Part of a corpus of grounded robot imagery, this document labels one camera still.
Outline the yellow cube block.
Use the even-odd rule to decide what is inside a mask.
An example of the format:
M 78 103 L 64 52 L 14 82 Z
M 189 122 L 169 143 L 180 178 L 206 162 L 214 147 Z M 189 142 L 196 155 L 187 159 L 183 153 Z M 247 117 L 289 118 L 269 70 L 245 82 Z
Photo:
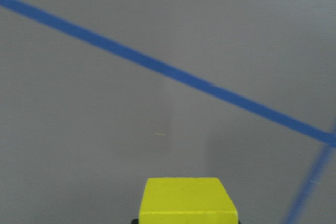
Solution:
M 149 178 L 138 223 L 240 223 L 238 211 L 215 177 Z

